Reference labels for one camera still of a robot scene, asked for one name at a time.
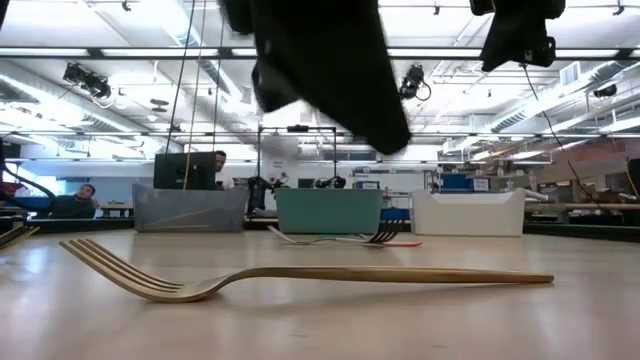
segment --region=teal box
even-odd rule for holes
[[[289,234],[375,234],[381,190],[276,190],[280,231]]]

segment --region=gray box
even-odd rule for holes
[[[228,191],[152,189],[133,185],[138,232],[241,232],[249,199],[245,188]]]

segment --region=fork handle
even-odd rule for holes
[[[248,269],[251,277],[277,277],[337,281],[451,284],[540,284],[553,282],[553,275],[471,269],[442,269],[399,266],[355,267],[270,267]]]

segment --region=man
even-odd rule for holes
[[[92,199],[96,193],[93,185],[84,184],[75,195],[56,197],[56,205],[49,215],[51,219],[93,219],[98,202]]]
[[[216,184],[220,185],[224,190],[233,189],[233,178],[231,175],[222,171],[225,162],[227,162],[227,153],[217,150],[216,154]]]

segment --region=computer monitor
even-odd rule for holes
[[[216,154],[214,152],[191,153],[187,189],[221,190],[216,183]],[[183,189],[187,171],[187,154],[157,154],[153,169],[155,189]]]

